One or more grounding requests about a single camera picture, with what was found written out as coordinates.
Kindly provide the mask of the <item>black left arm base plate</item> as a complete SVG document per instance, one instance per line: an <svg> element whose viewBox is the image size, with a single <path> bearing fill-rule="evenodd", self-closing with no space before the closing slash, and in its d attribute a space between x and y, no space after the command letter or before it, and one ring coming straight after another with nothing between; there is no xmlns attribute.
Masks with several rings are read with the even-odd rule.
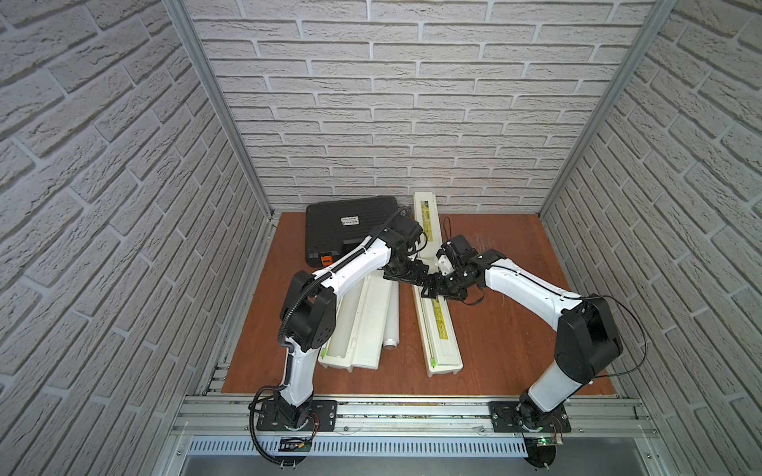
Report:
<svg viewBox="0 0 762 476"><path fill-rule="evenodd" d="M258 432L333 432L337 421L336 400L311 400L300 407L292 407L285 401L267 400L258 412Z"/></svg>

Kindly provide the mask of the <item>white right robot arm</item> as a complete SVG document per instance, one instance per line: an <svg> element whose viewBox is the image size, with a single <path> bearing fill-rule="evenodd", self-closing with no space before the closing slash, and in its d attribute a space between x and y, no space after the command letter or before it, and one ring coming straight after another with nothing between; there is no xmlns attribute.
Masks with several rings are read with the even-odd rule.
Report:
<svg viewBox="0 0 762 476"><path fill-rule="evenodd" d="M522 269L505 255L478 252L458 235L436 253L436 273L426 279L422 296L464 301L472 286L491 289L541 317L556 333L554 360L523 392L516 420L537 432L563 403L593 382L622 353L622 343L605 297L584 297L559 288Z"/></svg>

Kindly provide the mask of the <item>white plastic wrap roll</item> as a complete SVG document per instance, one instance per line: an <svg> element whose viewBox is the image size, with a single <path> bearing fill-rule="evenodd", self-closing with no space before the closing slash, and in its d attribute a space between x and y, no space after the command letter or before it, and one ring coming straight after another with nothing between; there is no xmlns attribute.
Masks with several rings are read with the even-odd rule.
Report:
<svg viewBox="0 0 762 476"><path fill-rule="evenodd" d="M400 288L394 282L387 309L387 319L383 334L384 349L396 349L400 342Z"/></svg>

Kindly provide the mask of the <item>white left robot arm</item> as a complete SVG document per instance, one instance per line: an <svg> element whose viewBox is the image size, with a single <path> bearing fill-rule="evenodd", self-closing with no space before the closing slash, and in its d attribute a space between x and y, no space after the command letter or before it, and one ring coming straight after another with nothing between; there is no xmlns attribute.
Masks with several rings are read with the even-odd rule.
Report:
<svg viewBox="0 0 762 476"><path fill-rule="evenodd" d="M422 231L406 236L385 228L378 236L365 238L337 263L293 277L277 337L287 357L282 382L275 391L277 408L292 426L301 426L310 413L319 350L335 332L339 301L377 270L382 270L387 280L421 285L428 267L416 255L427 243Z"/></svg>

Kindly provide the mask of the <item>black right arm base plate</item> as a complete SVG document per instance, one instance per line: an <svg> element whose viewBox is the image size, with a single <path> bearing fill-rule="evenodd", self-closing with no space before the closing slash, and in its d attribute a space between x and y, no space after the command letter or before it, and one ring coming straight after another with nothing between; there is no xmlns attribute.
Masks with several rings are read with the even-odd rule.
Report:
<svg viewBox="0 0 762 476"><path fill-rule="evenodd" d="M492 428L498 434L568 434L572 431L563 404L551 412L538 410L531 401L492 401L487 406Z"/></svg>

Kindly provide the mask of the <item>cream dispenser with lid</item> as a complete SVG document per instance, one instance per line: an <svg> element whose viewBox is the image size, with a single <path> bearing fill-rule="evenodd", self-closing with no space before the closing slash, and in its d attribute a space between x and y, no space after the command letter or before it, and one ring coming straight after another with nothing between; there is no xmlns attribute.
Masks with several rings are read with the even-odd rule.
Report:
<svg viewBox="0 0 762 476"><path fill-rule="evenodd" d="M352 288L337 305L337 327L321 349L325 368L377 370L393 282L374 271Z"/></svg>

